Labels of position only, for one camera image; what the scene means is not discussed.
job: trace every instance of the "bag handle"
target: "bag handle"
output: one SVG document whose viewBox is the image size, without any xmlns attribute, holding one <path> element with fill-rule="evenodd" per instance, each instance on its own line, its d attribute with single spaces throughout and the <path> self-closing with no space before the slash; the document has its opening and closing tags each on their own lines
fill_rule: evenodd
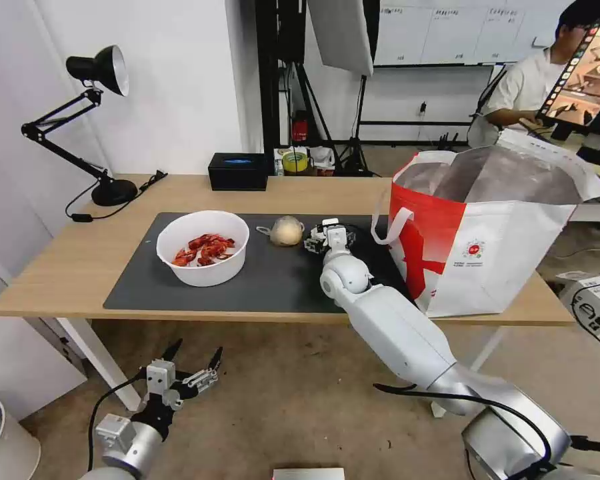
<svg viewBox="0 0 600 480">
<path fill-rule="evenodd" d="M 406 207 L 400 208 L 400 210 L 398 211 L 398 214 L 395 216 L 395 218 L 393 219 L 393 222 L 391 223 L 391 226 L 387 232 L 387 237 L 384 239 L 381 239 L 378 236 L 375 229 L 378 226 L 378 219 L 380 218 L 380 208 L 382 208 L 382 203 L 383 203 L 383 200 L 385 199 L 386 194 L 387 194 L 387 192 L 384 191 L 382 193 L 382 195 L 380 195 L 380 200 L 378 200 L 378 204 L 375 207 L 375 211 L 373 212 L 373 215 L 371 216 L 371 236 L 373 237 L 373 240 L 378 245 L 388 245 L 388 244 L 393 243 L 394 241 L 398 240 L 398 237 L 400 236 L 400 232 L 402 232 L 402 229 L 404 228 L 407 221 L 409 219 L 413 218 L 413 212 L 411 210 L 409 210 Z"/>
</svg>

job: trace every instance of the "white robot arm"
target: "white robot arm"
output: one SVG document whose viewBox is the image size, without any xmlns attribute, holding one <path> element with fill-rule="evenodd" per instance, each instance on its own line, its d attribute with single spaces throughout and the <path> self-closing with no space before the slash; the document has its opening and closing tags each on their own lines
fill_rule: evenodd
<svg viewBox="0 0 600 480">
<path fill-rule="evenodd" d="M 435 397 L 458 415 L 486 405 L 462 436 L 493 480 L 593 478 L 559 465 L 571 437 L 538 404 L 514 385 L 460 365 L 436 324 L 396 289 L 372 285 L 366 264 L 348 250 L 348 238 L 337 219 L 328 219 L 312 230 L 305 246 L 317 251 L 321 244 L 326 251 L 320 277 L 326 296 L 347 312 L 353 328 L 390 370 L 419 390 L 401 394 Z"/>
</svg>

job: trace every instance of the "white shirt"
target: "white shirt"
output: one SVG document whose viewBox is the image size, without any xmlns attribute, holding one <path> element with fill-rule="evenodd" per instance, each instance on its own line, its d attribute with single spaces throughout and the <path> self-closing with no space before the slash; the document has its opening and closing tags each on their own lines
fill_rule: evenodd
<svg viewBox="0 0 600 480">
<path fill-rule="evenodd" d="M 564 65 L 551 63 L 551 52 L 545 49 L 512 66 L 496 86 L 487 104 L 482 107 L 469 129 L 467 138 L 473 148 L 493 145 L 498 140 L 498 127 L 489 123 L 482 115 L 496 110 L 540 110 L 558 78 Z M 526 131 L 516 123 L 507 128 Z"/>
</svg>

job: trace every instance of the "white bowl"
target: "white bowl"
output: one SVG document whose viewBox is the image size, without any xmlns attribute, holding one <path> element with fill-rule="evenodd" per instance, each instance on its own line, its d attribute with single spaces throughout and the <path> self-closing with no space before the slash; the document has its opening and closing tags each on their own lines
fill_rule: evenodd
<svg viewBox="0 0 600 480">
<path fill-rule="evenodd" d="M 171 263 L 180 249 L 205 233 L 217 233 L 235 240 L 237 250 L 228 259 L 215 260 L 213 265 L 204 267 L 178 267 Z M 168 224 L 158 235 L 155 250 L 160 260 L 184 283 L 194 287 L 211 287 L 230 280 L 242 269 L 248 240 L 249 226 L 242 218 L 225 211 L 202 210 Z"/>
</svg>

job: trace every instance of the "black desk mat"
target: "black desk mat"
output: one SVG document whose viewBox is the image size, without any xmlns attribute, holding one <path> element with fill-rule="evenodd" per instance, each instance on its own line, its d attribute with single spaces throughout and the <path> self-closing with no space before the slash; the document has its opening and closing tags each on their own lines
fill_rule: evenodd
<svg viewBox="0 0 600 480">
<path fill-rule="evenodd" d="M 176 310 L 176 311 L 256 311 L 338 313 L 332 300 L 319 284 L 322 256 L 304 247 L 276 247 L 256 226 L 272 226 L 280 215 L 240 214 L 249 226 L 249 242 L 245 264 L 231 280 L 214 287 L 186 285 L 162 263 L 155 252 L 158 234 L 185 213 L 160 213 L 138 245 L 124 272 L 111 290 L 104 308 L 112 310 Z M 295 215 L 305 224 L 305 237 L 326 215 Z M 370 216 L 338 215 L 343 223 L 369 230 Z M 387 230 L 386 217 L 381 218 L 378 233 Z M 385 285 L 403 294 L 406 287 L 386 247 L 356 233 L 351 251 L 364 260 L 371 273 Z"/>
</svg>

